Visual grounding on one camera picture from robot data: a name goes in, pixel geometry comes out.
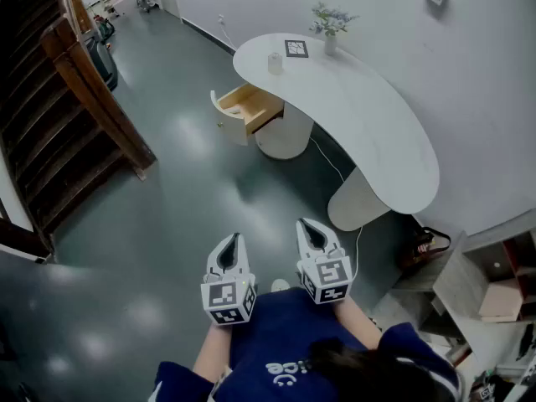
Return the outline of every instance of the table leg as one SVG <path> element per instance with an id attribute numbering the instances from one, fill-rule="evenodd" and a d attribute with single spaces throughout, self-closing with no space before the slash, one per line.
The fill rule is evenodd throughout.
<path id="1" fill-rule="evenodd" d="M 274 119 L 255 134 L 257 146 L 275 159 L 297 157 L 309 143 L 313 123 L 305 113 L 285 103 L 284 116 Z"/>
<path id="2" fill-rule="evenodd" d="M 390 210 L 371 189 L 367 179 L 355 168 L 327 205 L 332 223 L 343 231 L 354 231 Z"/>

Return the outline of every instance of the forearm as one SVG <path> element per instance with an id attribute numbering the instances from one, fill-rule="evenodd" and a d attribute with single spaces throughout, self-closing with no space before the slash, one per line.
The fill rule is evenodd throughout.
<path id="1" fill-rule="evenodd" d="M 343 301 L 333 303 L 333 312 L 339 322 L 352 333 L 361 344 L 369 350 L 378 348 L 382 333 L 352 298 L 347 297 Z"/>
<path id="2" fill-rule="evenodd" d="M 225 366 L 229 365 L 231 348 L 231 326 L 218 327 L 210 325 L 207 337 L 199 351 L 193 371 L 215 383 L 224 372 Z"/>

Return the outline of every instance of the black baseboard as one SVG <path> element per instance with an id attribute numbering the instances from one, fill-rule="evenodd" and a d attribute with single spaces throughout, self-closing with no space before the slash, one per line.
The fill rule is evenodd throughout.
<path id="1" fill-rule="evenodd" d="M 183 23 L 185 23 L 190 28 L 192 28 L 195 31 L 197 31 L 199 34 L 201 34 L 206 39 L 210 40 L 213 44 L 218 45 L 221 49 L 223 49 L 228 54 L 231 54 L 231 55 L 235 54 L 235 50 L 233 48 L 231 48 L 227 43 L 222 42 L 220 39 L 218 39 L 217 37 L 214 37 L 212 34 L 207 33 L 206 31 L 202 30 L 197 25 L 195 25 L 193 23 L 190 23 L 187 19 L 183 18 Z"/>

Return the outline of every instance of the potted plant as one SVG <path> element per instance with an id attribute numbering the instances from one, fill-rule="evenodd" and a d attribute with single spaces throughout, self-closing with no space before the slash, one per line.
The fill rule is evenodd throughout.
<path id="1" fill-rule="evenodd" d="M 324 52 L 327 55 L 333 55 L 337 48 L 337 33 L 339 31 L 347 32 L 348 23 L 358 17 L 350 16 L 348 12 L 343 12 L 340 9 L 330 9 L 322 2 L 315 4 L 312 7 L 312 12 L 318 20 L 315 20 L 309 29 L 315 34 L 320 34 L 322 31 L 326 34 Z"/>

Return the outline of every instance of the white shoe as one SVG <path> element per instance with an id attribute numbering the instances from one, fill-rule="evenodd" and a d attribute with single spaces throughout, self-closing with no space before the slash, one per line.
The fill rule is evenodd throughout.
<path id="1" fill-rule="evenodd" d="M 274 280 L 271 284 L 271 291 L 286 291 L 290 289 L 291 285 L 288 284 L 288 281 L 278 278 Z"/>

